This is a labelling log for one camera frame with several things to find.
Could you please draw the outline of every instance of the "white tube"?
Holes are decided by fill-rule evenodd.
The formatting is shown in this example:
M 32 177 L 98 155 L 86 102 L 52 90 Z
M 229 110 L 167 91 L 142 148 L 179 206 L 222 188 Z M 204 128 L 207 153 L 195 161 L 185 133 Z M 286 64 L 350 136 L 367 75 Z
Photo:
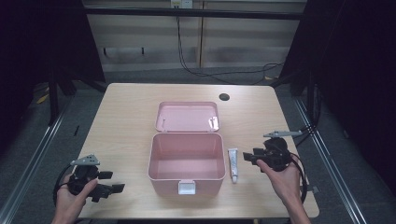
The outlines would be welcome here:
M 233 183 L 235 184 L 236 184 L 236 180 L 238 179 L 237 155 L 238 155 L 238 148 L 228 149 L 228 156 L 230 158 L 230 167 L 231 167 L 231 177 L 233 179 Z

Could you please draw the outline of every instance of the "gray floor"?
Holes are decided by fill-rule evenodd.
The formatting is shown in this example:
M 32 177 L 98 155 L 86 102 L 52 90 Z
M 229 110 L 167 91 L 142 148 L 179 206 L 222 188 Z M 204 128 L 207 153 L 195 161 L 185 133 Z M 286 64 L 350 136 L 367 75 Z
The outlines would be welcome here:
M 204 71 L 213 74 L 260 69 L 262 68 L 229 67 L 206 68 Z M 274 71 L 267 72 L 266 75 L 273 77 Z M 262 81 L 258 85 L 266 85 L 271 82 L 271 80 L 263 78 L 263 73 L 216 77 L 239 85 L 249 85 L 260 80 Z M 194 76 L 183 69 L 107 72 L 106 79 L 107 84 L 112 82 L 224 84 L 223 81 L 213 77 Z M 66 105 L 67 102 L 70 102 L 70 105 L 64 112 L 64 119 L 52 139 L 43 161 L 39 164 L 36 173 L 33 174 L 33 181 L 28 186 L 12 223 L 50 223 L 51 221 L 54 212 L 51 195 L 53 184 L 63 167 L 78 156 L 103 98 L 101 92 L 79 82 L 76 84 L 78 92 L 74 97 L 67 98 L 61 95 L 61 105 Z M 0 206 L 2 207 L 20 181 L 26 165 L 48 129 L 49 101 L 41 105 L 35 103 L 41 93 L 41 91 L 35 93 L 35 99 L 22 119 L 23 123 L 19 135 L 0 160 L 0 169 L 2 170 L 0 173 L 0 191 L 2 192 Z M 303 128 L 304 122 L 298 112 L 295 99 L 290 96 L 289 86 L 282 85 L 276 88 L 276 94 L 290 129 L 299 130 Z M 325 105 L 322 108 L 318 131 L 322 135 L 352 195 L 356 198 L 367 223 L 394 223 L 394 220 L 396 220 L 395 197 L 390 194 L 375 171 L 367 165 L 353 141 L 345 138 L 343 128 L 340 127 L 334 115 Z M 298 143 L 301 139 L 296 138 L 295 142 Z M 308 138 L 303 141 L 299 145 L 298 151 L 304 162 L 310 185 L 318 189 L 315 198 L 318 202 L 320 214 L 318 217 L 312 218 L 312 222 L 324 224 L 354 223 L 312 140 Z M 285 223 L 285 221 L 285 218 L 270 218 L 262 222 L 275 224 Z M 149 223 L 147 220 L 94 220 L 92 223 L 118 222 Z M 244 223 L 246 221 L 226 220 L 224 222 Z

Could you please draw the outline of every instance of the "wall outlet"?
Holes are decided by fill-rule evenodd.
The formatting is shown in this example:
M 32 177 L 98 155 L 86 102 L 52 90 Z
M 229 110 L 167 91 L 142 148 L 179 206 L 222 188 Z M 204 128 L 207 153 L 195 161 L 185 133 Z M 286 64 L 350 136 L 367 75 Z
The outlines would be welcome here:
M 171 8 L 181 8 L 181 0 L 171 0 Z
M 192 8 L 192 0 L 181 0 L 182 8 Z

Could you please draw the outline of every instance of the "pink box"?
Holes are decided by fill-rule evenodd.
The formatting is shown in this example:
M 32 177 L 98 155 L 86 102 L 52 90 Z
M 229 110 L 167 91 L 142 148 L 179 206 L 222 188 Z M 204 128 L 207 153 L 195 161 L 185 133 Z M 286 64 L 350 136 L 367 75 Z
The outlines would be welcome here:
M 216 195 L 225 177 L 218 111 L 212 102 L 163 102 L 148 165 L 158 194 Z

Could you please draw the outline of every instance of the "light wood tabletop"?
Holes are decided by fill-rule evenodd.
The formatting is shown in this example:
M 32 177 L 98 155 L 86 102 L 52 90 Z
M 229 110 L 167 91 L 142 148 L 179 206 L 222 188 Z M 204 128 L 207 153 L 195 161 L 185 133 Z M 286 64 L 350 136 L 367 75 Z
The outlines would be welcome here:
M 228 101 L 219 96 L 227 93 Z M 149 154 L 161 102 L 214 102 L 219 111 L 227 174 L 216 196 L 160 196 L 148 176 Z M 87 200 L 80 217 L 91 218 L 260 218 L 288 217 L 267 176 L 244 161 L 242 152 L 263 147 L 265 133 L 288 131 L 271 87 L 191 84 L 111 84 L 97 111 L 80 157 L 94 154 L 100 171 L 112 171 L 99 183 L 125 184 L 122 193 L 99 203 Z M 289 150 L 297 153 L 291 137 Z M 230 176 L 228 148 L 238 148 L 238 180 Z M 312 192 L 305 210 L 318 215 Z

